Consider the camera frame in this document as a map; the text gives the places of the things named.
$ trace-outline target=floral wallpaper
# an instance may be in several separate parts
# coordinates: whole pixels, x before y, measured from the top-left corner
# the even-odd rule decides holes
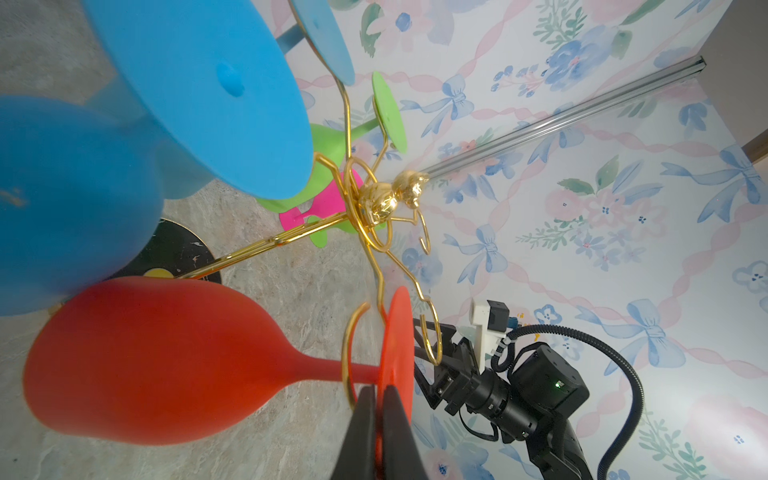
[[[254,0],[278,35],[286,0]],[[329,0],[357,71],[353,123],[373,116],[370,75],[399,99],[424,168],[695,55],[728,0]],[[287,56],[310,120],[341,127],[333,79]],[[372,160],[382,137],[354,144]],[[606,111],[429,184],[432,254],[399,226],[393,250],[468,338],[472,298],[522,323],[571,326],[621,351],[643,379],[643,422],[610,480],[731,480],[768,472],[768,189],[699,84]],[[386,267],[388,296],[407,284]],[[414,312],[427,313],[412,292]],[[593,474],[629,408],[615,364],[539,336],[582,374],[571,417]],[[431,366],[417,362],[430,379]],[[488,422],[469,415],[481,432]],[[541,478],[525,445],[469,435],[416,389],[412,430],[432,480]]]
[[[501,300],[522,323],[583,330],[633,363],[647,409],[609,478],[765,476],[768,187],[695,80],[437,180],[422,205],[432,255],[417,230],[394,248],[442,322],[471,339],[471,298]],[[386,275],[391,295],[405,280]],[[588,384],[571,421],[594,474],[629,384],[577,340],[538,340]],[[469,435],[418,388],[412,423],[433,480],[541,478],[525,445]]]
[[[730,0],[327,0],[356,69],[354,124],[372,118],[371,74],[401,104],[409,150],[384,178],[423,169],[694,56]],[[252,0],[275,36],[295,21],[287,0]],[[336,84],[306,42],[286,59],[310,120],[340,127]],[[633,116],[647,115],[652,105]],[[701,126],[701,107],[686,114]],[[376,152],[372,134],[357,148]],[[577,137],[562,137],[576,145]],[[548,151],[542,147],[541,154]],[[462,194],[487,184],[468,180]]]

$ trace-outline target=marble floor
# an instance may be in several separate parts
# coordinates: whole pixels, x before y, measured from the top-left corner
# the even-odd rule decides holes
[[[114,76],[76,0],[0,0],[0,94],[82,103]],[[215,256],[281,231],[276,214],[214,181],[166,202],[164,216],[190,228]],[[339,356],[344,326],[375,280],[357,239],[332,229],[329,244],[308,240],[222,272],[223,283],[256,300],[300,351]],[[183,445],[140,447],[60,435],[35,420],[21,388],[26,353],[48,314],[0,319],[0,478],[280,479],[328,478],[351,416],[340,383],[301,382],[238,425]],[[369,313],[353,360],[376,364],[383,328]]]

